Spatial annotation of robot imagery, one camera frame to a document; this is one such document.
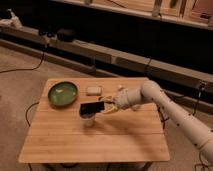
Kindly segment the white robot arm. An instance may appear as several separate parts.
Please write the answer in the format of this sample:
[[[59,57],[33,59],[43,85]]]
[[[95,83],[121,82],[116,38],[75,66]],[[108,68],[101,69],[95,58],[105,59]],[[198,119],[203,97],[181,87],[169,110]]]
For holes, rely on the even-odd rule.
[[[106,114],[136,105],[156,104],[213,165],[213,130],[169,98],[155,81],[146,80],[137,88],[123,88],[113,96],[100,97],[100,100],[113,105]]]

